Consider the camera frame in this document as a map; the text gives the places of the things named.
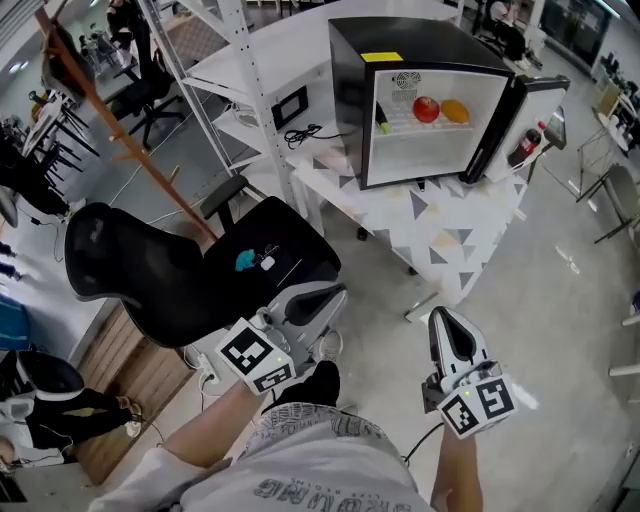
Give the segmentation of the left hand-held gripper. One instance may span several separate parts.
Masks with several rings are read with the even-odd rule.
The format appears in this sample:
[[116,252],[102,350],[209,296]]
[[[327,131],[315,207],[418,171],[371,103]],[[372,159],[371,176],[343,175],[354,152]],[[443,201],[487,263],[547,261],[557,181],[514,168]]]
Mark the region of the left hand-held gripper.
[[250,319],[239,319],[216,353],[254,394],[262,395],[315,363],[316,342],[334,328],[346,302],[342,283],[289,286]]

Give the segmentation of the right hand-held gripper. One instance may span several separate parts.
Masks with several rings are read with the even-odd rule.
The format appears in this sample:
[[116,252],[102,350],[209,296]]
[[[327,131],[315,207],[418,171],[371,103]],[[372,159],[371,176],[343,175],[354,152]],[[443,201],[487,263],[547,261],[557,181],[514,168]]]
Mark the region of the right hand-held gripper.
[[466,439],[518,411],[511,377],[489,354],[481,331],[460,313],[437,306],[427,320],[434,372],[422,382],[424,410],[437,411]]

